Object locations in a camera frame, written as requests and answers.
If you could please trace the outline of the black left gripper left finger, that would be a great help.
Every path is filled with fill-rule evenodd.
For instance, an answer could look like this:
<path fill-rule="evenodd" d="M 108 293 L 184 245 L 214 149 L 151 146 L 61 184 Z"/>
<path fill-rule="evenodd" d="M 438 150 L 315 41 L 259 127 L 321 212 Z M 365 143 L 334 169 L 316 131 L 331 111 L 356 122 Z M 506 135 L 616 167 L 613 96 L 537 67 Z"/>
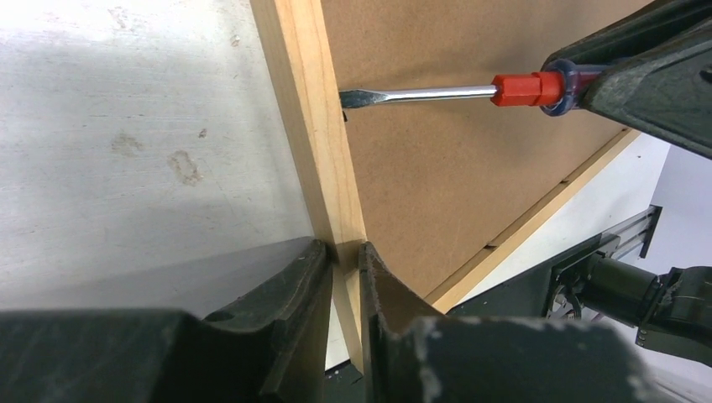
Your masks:
<path fill-rule="evenodd" d="M 327 245 L 204 318 L 176 309 L 6 311 L 4 402 L 319 402 Z"/>

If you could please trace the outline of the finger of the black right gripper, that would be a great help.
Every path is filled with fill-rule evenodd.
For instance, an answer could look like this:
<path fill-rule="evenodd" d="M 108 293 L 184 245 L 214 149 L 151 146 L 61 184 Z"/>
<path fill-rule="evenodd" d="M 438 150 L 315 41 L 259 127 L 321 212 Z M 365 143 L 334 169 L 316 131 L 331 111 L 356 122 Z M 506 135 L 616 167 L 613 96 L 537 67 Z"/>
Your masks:
<path fill-rule="evenodd" d="M 582 106 L 709 159 L 711 21 L 608 69 Z"/>
<path fill-rule="evenodd" d="M 646 52 L 655 53 L 691 29 L 711 20 L 710 1 L 653 1 L 633 14 L 550 54 L 542 68 L 556 60 L 602 69 Z"/>

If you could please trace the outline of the blue red screwdriver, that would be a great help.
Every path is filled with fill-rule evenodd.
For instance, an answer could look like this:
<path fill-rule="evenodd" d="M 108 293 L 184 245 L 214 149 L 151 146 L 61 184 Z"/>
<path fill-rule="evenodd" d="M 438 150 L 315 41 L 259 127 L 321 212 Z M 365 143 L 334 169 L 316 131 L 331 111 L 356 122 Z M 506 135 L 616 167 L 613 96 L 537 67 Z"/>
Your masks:
<path fill-rule="evenodd" d="M 487 86 L 449 86 L 404 90 L 353 89 L 339 92 L 343 109 L 356 109 L 398 102 L 447 101 L 487 98 L 497 107 L 538 107 L 550 117 L 562 116 L 578 107 L 590 84 L 611 68 L 580 65 L 558 59 L 542 71 L 497 75 Z"/>

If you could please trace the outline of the wooden picture frame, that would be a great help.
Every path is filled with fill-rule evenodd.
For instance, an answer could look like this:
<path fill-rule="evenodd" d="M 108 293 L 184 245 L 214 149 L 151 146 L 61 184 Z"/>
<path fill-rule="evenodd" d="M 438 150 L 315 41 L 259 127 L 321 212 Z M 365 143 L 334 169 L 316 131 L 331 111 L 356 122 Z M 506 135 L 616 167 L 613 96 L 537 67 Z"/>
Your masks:
<path fill-rule="evenodd" d="M 340 87 L 481 85 L 639 1 L 253 1 L 314 232 L 337 261 L 326 366 L 362 360 L 356 251 L 441 311 L 646 208 L 667 148 L 486 100 L 344 112 Z"/>

